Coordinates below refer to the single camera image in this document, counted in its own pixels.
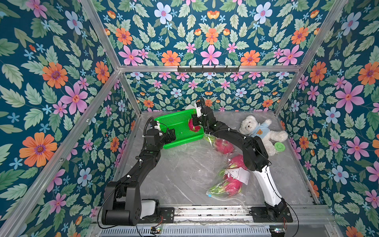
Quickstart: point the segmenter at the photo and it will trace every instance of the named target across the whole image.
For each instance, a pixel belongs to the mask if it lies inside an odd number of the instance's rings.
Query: aluminum frame
[[[18,233],[29,214],[33,211],[34,207],[45,193],[47,186],[50,184],[51,180],[54,179],[66,157],[74,148],[75,143],[79,140],[85,128],[88,126],[88,121],[96,114],[119,76],[119,71],[113,72],[108,81],[100,89],[99,93],[93,99],[86,111],[81,115],[77,124],[75,124],[62,144],[58,147],[53,157],[45,165],[30,188],[28,188],[28,191],[24,195],[26,198],[23,198],[20,201],[12,215],[4,222],[0,228],[0,236],[13,237]]]

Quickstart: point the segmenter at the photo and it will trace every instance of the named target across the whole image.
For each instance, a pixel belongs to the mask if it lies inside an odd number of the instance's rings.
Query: blue flower
[[[49,124],[46,124],[46,125],[41,124],[42,128],[39,131],[40,132],[44,131],[44,133],[46,133],[46,131],[50,130],[50,128],[48,126],[49,126]]]
[[[44,45],[43,44],[36,44],[37,46],[37,51],[41,51],[41,53],[43,53],[44,51],[46,51],[46,49],[44,49]]]
[[[48,115],[49,113],[51,113],[51,107],[49,105],[46,105],[46,107],[42,108],[43,111],[46,111],[46,114]]]
[[[104,20],[106,20],[107,22],[109,22],[111,19],[109,19],[109,16],[108,15],[103,15],[104,17]]]
[[[69,178],[69,176],[67,175],[67,177],[63,179],[63,181],[64,181],[63,185],[68,184],[69,181],[70,181],[70,179],[71,179],[71,178]]]
[[[66,230],[69,228],[69,224],[68,223],[64,223],[63,224],[63,228],[61,229],[61,231],[63,232],[66,232]]]
[[[218,21],[221,21],[221,23],[223,23],[224,20],[225,20],[225,15],[223,15],[223,16],[220,15],[220,19],[218,19]]]
[[[13,168],[17,170],[17,167],[22,166],[22,159],[18,160],[17,157],[14,158],[14,162],[10,163],[9,166],[14,166]]]
[[[172,10],[170,14],[172,15],[172,17],[178,16],[178,12],[175,10]]]
[[[25,53],[26,53],[26,54],[24,54],[24,56],[25,56],[25,57],[28,57],[29,60],[31,60],[32,58],[36,58],[36,57],[33,56],[33,54],[34,54],[33,52],[30,52],[30,53],[29,53],[29,51],[25,49]]]
[[[86,71],[84,71],[84,68],[81,69],[80,73],[81,73],[82,76],[86,75]]]
[[[207,21],[207,16],[201,16],[201,19],[200,19],[200,20],[202,20],[203,23],[206,22],[206,21]]]
[[[20,117],[20,115],[17,115],[13,112],[12,113],[12,116],[8,115],[7,118],[11,119],[11,123],[14,123],[14,121],[18,122],[20,120],[18,120],[18,118]]]
[[[122,20],[123,18],[123,15],[120,15],[120,13],[117,13],[117,18],[119,19],[119,20]]]

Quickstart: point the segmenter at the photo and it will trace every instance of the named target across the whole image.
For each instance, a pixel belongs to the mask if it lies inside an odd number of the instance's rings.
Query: green plastic basket
[[[196,109],[190,109],[169,115],[163,115],[155,119],[155,121],[162,123],[159,125],[163,132],[166,132],[167,130],[165,125],[167,125],[169,129],[175,129],[176,140],[174,142],[166,144],[163,147],[164,149],[170,149],[172,147],[180,146],[203,138],[203,128],[201,128],[198,132],[194,132],[191,131],[188,127],[188,122],[192,118],[191,115],[195,113]]]

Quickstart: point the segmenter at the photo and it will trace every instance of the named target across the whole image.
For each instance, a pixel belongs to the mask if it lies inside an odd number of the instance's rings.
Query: teddy bear
[[[288,134],[285,131],[271,131],[268,128],[271,123],[271,119],[266,119],[262,124],[258,123],[255,117],[250,115],[242,121],[240,128],[240,133],[244,135],[249,135],[251,137],[259,136],[262,139],[263,145],[265,146],[266,152],[269,156],[280,153],[275,149],[275,146],[270,139],[283,142],[288,138]]]

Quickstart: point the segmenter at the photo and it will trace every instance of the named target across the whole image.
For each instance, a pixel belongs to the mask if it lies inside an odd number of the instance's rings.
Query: pink flower
[[[92,145],[93,145],[94,143],[93,142],[91,142],[91,139],[88,139],[88,140],[84,140],[84,146],[82,147],[82,149],[84,150],[86,150],[86,153],[88,152],[88,150],[92,150]]]
[[[58,101],[58,105],[53,104],[53,107],[55,108],[54,114],[57,115],[59,113],[59,117],[63,117],[63,114],[67,113],[67,110],[65,110],[67,108],[67,105],[62,104],[61,101]]]
[[[66,198],[66,194],[63,194],[61,196],[60,193],[56,195],[56,200],[51,200],[49,202],[51,209],[50,209],[50,214],[56,211],[59,213],[61,211],[61,207],[66,205],[66,201],[64,199]]]
[[[79,145],[79,142],[77,142],[75,144],[75,146],[72,148],[70,154],[66,157],[66,160],[70,160],[71,159],[71,155],[77,155],[78,154],[78,151],[75,149],[75,148],[78,147],[78,145]]]
[[[208,46],[208,53],[206,51],[203,51],[200,53],[201,56],[203,56],[205,59],[203,59],[202,64],[207,64],[209,65],[213,64],[218,64],[218,57],[220,57],[221,52],[217,51],[215,52],[215,47],[211,44]]]
[[[368,196],[365,198],[365,200],[367,202],[371,202],[371,205],[373,206],[373,208],[377,208],[379,205],[379,197],[376,196],[377,195],[376,191],[375,190],[372,190],[371,192],[365,191],[365,193]]]
[[[192,80],[192,82],[188,82],[188,87],[191,89],[194,89],[194,88],[197,88],[197,84],[198,83],[196,83],[195,79],[194,79],[194,80]]]
[[[283,63],[283,65],[289,65],[290,63],[292,65],[296,64],[298,62],[298,60],[296,59],[297,57],[300,57],[301,55],[303,55],[303,51],[299,51],[299,45],[296,45],[295,47],[292,48],[292,51],[290,51],[289,49],[285,49],[284,50],[284,57],[281,57],[278,62],[279,63]]]
[[[301,147],[297,147],[296,142],[294,142],[294,143],[292,143],[292,148],[293,148],[294,152],[296,153],[296,157],[299,160],[301,160],[301,155],[300,155]]]
[[[80,80],[78,80],[78,84],[80,85],[80,88],[81,89],[85,89],[85,90],[87,90],[87,86],[89,86],[89,84],[88,84],[88,82],[87,82],[87,78],[82,78],[82,77],[80,77]]]
[[[159,78],[163,77],[163,80],[167,80],[167,78],[171,78],[170,72],[160,72],[158,75]]]
[[[312,164],[309,161],[306,161],[304,166],[307,168],[307,170],[310,170]]]
[[[342,108],[345,104],[345,110],[347,113],[351,113],[353,110],[353,104],[355,105],[362,105],[365,101],[362,99],[362,97],[356,96],[359,93],[363,91],[363,85],[359,85],[354,87],[353,90],[351,90],[352,85],[350,82],[346,82],[344,90],[345,92],[342,91],[337,91],[335,93],[335,96],[339,99],[342,99],[337,102],[336,108]]]
[[[280,56],[283,56],[284,49],[278,49],[278,51],[274,52],[274,58],[279,58]]]
[[[368,180],[370,180],[371,182],[375,182],[379,178],[379,162],[375,161],[374,167],[375,168],[371,166],[366,167],[366,170],[372,174],[368,177]]]
[[[307,92],[307,95],[309,95],[308,99],[309,100],[313,100],[315,101],[316,100],[316,96],[318,96],[320,94],[320,92],[317,91],[318,89],[318,86],[310,86],[310,90]]]
[[[308,76],[304,76],[304,75],[302,75],[301,79],[299,80],[299,89],[301,89],[302,91],[305,89],[306,86],[309,85],[307,80],[308,80]]]
[[[157,87],[158,89],[161,88],[161,86],[162,86],[161,81],[157,81],[157,80],[155,80],[155,82],[153,82],[153,84],[154,84],[154,87]]]
[[[249,78],[251,78],[253,81],[257,78],[257,77],[261,77],[261,74],[260,72],[249,72],[250,75],[248,76]]]
[[[66,170],[65,169],[61,169],[58,171],[58,173],[55,175],[55,178],[53,179],[53,181],[51,181],[51,183],[49,184],[49,186],[47,187],[47,192],[50,193],[51,190],[53,190],[54,188],[54,183],[56,185],[62,185],[62,179],[59,178],[60,176],[62,176],[64,174]]]
[[[145,49],[138,50],[138,56],[142,56],[142,59],[149,58],[149,52],[145,52]]]
[[[226,80],[225,80],[224,82],[221,83],[221,88],[226,89],[226,88],[230,87],[229,84],[230,84],[230,82],[226,82]]]
[[[187,53],[188,52],[193,53],[193,51],[196,50],[195,44],[188,43],[188,46],[186,46],[186,49],[187,49]]]
[[[112,114],[112,108],[109,107],[109,105],[107,107],[105,107],[105,114],[109,117],[111,114]]]
[[[339,145],[340,143],[340,140],[334,140],[334,138],[331,139],[332,141],[329,141],[328,144],[330,145],[329,149],[330,150],[333,150],[334,149],[334,152],[337,152],[338,149],[341,149],[342,146]]]
[[[133,49],[132,52],[130,52],[130,48],[126,45],[124,45],[124,51],[125,52],[119,52],[119,55],[124,59],[124,64],[129,65],[132,63],[133,66],[137,66],[137,63],[143,63],[143,60],[141,58],[138,58],[138,50]]]
[[[242,79],[243,74],[245,74],[245,72],[233,72],[230,78],[234,78],[234,81],[237,81],[238,79]]]
[[[310,116],[312,116],[312,115],[315,114],[315,107],[312,106],[312,105],[310,105],[310,106],[307,108],[307,111],[308,111],[307,114],[310,115]]]
[[[261,80],[261,81],[258,81],[257,82],[257,86],[258,86],[258,88],[260,88],[260,87],[264,87],[265,86],[265,81],[264,80]]]
[[[343,89],[344,86],[345,86],[345,84],[346,84],[346,82],[347,82],[347,81],[345,80],[345,77],[344,77],[344,76],[341,77],[341,78],[338,78],[338,77],[337,77],[337,82],[334,83],[334,85],[337,86],[337,87],[336,87],[337,90],[338,90],[339,88]]]
[[[47,16],[44,13],[44,11],[47,11],[47,8],[41,4],[40,0],[29,0],[25,5],[33,10],[36,17],[41,15],[43,18],[47,19]]]
[[[364,156],[364,157],[369,157],[368,155],[368,152],[363,150],[365,148],[368,147],[368,143],[367,142],[362,142],[361,144],[359,144],[360,140],[358,137],[355,137],[354,138],[354,143],[352,141],[347,141],[346,144],[349,146],[349,147],[352,147],[352,148],[349,148],[348,149],[348,154],[353,154],[354,153],[354,158],[356,160],[360,160],[360,155]]]
[[[65,86],[64,89],[69,96],[62,96],[61,101],[66,105],[71,104],[69,108],[70,114],[73,115],[76,112],[76,108],[83,113],[87,108],[87,103],[84,99],[87,98],[88,93],[85,91],[80,92],[80,85],[77,82],[74,84],[74,90],[69,86]]]
[[[226,48],[226,50],[229,50],[229,53],[235,52],[236,49],[237,49],[236,43],[228,44],[228,47]]]
[[[190,77],[189,75],[187,75],[186,72],[175,72],[175,74],[177,75],[177,77],[176,77],[177,80],[185,81],[186,78]]]

